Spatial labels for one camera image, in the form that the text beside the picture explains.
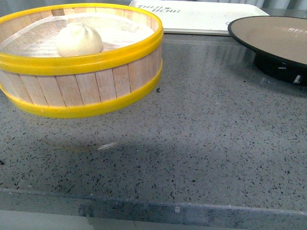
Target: white bun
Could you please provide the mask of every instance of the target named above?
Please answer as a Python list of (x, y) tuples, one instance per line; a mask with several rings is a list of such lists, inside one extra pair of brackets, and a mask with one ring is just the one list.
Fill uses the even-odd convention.
[(69, 23), (56, 37), (56, 47), (62, 57), (99, 53), (103, 43), (98, 32), (82, 23)]

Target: dough ball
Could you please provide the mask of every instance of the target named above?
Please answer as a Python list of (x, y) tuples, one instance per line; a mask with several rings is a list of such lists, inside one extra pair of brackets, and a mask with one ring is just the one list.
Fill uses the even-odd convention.
[(56, 47), (63, 57), (99, 53), (102, 40), (98, 32), (82, 23), (69, 23), (56, 37)]

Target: white mesh liner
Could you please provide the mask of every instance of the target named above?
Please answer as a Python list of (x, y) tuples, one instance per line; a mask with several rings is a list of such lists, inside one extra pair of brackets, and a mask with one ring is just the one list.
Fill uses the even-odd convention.
[(60, 57), (55, 40), (68, 23), (83, 23), (94, 28), (104, 44), (102, 51), (113, 50), (139, 42), (154, 33), (147, 25), (108, 13), (76, 13), (50, 16), (13, 34), (0, 43), (0, 52), (26, 56)]

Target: yellow rim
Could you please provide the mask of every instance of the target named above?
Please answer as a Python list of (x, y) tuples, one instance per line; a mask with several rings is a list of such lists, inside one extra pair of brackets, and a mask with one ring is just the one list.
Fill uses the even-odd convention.
[(1, 17), (0, 23), (32, 13), (78, 7), (102, 7), (135, 11), (155, 19), (158, 23), (158, 29), (150, 37), (140, 42), (94, 55), (75, 57), (22, 57), (0, 52), (0, 68), (8, 72), (29, 75), (67, 75), (93, 72), (124, 65), (140, 59), (153, 52), (162, 43), (163, 27), (161, 20), (153, 13), (124, 5), (81, 3), (46, 6)]
[(161, 78), (162, 65), (163, 62), (161, 61), (161, 67), (157, 75), (136, 91), (128, 95), (116, 98), (114, 100), (91, 105), (74, 107), (48, 107), (43, 105), (33, 105), (27, 102), (20, 101), (19, 99), (5, 92), (5, 90), (3, 90), (1, 86), (0, 88), (15, 106), (31, 114), (52, 118), (81, 118), (88, 116), (96, 116), (113, 112), (115, 110), (126, 107), (132, 103), (135, 103), (136, 101), (147, 95), (149, 92), (151, 92)]

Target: white tray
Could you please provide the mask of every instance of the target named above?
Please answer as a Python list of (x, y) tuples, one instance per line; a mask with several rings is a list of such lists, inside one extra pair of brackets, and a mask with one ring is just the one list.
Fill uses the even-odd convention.
[(201, 1), (134, 0), (130, 3), (157, 15), (169, 34), (229, 35), (228, 24), (238, 18), (268, 15), (256, 6)]

